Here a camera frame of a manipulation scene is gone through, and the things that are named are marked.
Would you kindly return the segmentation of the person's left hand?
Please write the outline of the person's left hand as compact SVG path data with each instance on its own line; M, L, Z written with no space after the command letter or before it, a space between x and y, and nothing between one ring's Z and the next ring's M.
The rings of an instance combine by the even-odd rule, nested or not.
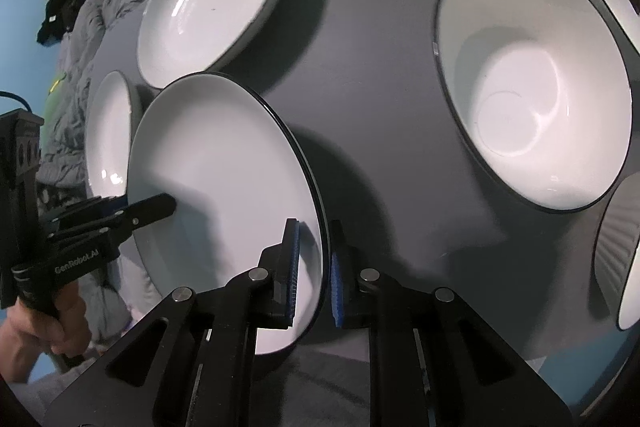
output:
M1 376L8 383L26 383L43 351L76 357L87 350L91 332L78 283L64 286L54 306L57 319L29 308L21 299L6 309L1 323Z

